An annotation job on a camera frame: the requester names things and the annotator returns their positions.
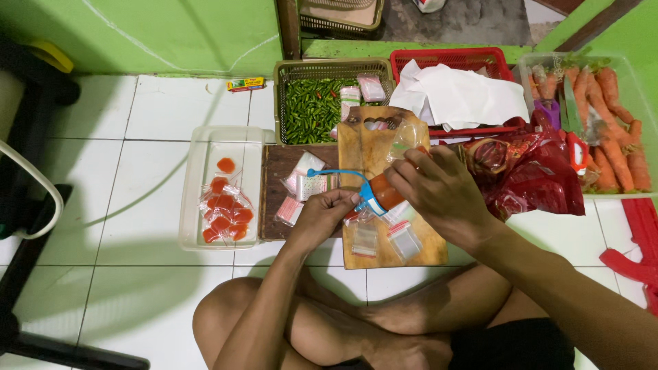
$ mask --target black shorts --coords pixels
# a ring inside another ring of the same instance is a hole
[[[484,330],[465,330],[452,336],[449,370],[574,368],[574,347],[548,318],[511,321]],[[354,359],[331,370],[369,370]]]

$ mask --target white cable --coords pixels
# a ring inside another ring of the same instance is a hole
[[[33,164],[31,164],[27,159],[23,158],[21,154],[18,154],[17,151],[15,151],[11,146],[7,145],[7,143],[5,143],[2,140],[0,140],[0,151],[6,154],[9,158],[13,159],[14,162],[18,163],[19,166],[23,167],[25,171],[28,171],[28,173],[32,175],[32,177],[34,177],[41,185],[43,185],[43,187],[46,190],[48,190],[50,195],[53,196],[53,199],[55,200],[55,214],[53,215],[53,219],[50,220],[48,225],[45,225],[43,229],[31,235],[26,234],[23,230],[17,230],[14,233],[15,235],[23,239],[39,238],[40,236],[43,236],[46,232],[52,230],[53,227],[55,227],[57,220],[59,220],[59,217],[62,215],[62,212],[64,210],[64,199],[62,198],[62,195],[60,195],[60,193],[57,191],[56,187],[53,185],[52,182],[48,181],[48,179],[41,172],[39,172],[39,170],[37,170]]]

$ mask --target red plastic basket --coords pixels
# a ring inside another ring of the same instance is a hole
[[[490,78],[514,82],[512,72],[507,68],[505,54],[498,47],[473,47],[468,49],[426,49],[426,50],[395,50],[391,53],[391,66],[395,82],[400,83],[402,68],[415,59],[420,68],[447,65],[461,70],[479,70],[485,67]],[[469,138],[475,136],[491,136],[512,132],[523,127],[525,122],[515,117],[503,124],[503,127],[465,128],[463,130],[433,130],[430,127],[431,138]]]

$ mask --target person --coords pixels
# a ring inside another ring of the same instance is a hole
[[[658,367],[658,320],[491,216],[455,154],[410,149],[386,178],[448,242],[478,261],[402,298],[356,307],[304,261],[358,202],[313,196],[264,279],[235,278],[199,303],[209,369],[602,369]]]

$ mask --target brown plastic basket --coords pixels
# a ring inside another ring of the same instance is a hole
[[[359,73],[374,74],[382,83],[386,99],[382,105],[388,105],[395,89],[395,80],[391,63],[386,58],[341,58],[309,59],[306,61],[280,61],[274,66],[274,121],[276,125],[276,143],[286,142],[286,83],[292,80],[322,78],[356,78]],[[319,143],[311,145],[335,145],[336,143]]]
[[[374,12],[374,22],[371,25],[348,22],[335,18],[319,18],[311,15],[300,14],[299,21],[301,30],[318,34],[328,38],[342,40],[373,40],[382,23],[382,11],[384,1],[377,0],[377,8]]]

